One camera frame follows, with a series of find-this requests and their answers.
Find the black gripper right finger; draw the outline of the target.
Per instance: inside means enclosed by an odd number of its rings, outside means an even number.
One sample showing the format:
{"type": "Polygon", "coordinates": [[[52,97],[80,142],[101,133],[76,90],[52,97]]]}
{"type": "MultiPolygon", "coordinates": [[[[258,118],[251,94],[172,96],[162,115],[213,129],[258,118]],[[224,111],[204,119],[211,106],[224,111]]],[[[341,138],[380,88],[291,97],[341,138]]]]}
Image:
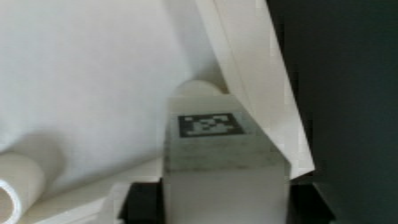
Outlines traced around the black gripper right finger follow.
{"type": "Polygon", "coordinates": [[[286,224],[334,224],[336,215],[311,183],[290,187],[286,224]]]}

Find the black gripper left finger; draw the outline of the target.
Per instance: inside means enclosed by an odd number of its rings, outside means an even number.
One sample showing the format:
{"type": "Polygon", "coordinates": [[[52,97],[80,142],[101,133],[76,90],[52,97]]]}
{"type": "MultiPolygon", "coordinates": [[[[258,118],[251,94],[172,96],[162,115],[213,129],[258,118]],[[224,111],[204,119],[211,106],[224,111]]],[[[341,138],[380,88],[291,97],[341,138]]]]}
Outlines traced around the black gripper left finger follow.
{"type": "Polygon", "coordinates": [[[162,182],[117,184],[110,207],[112,224],[165,224],[162,182]]]}

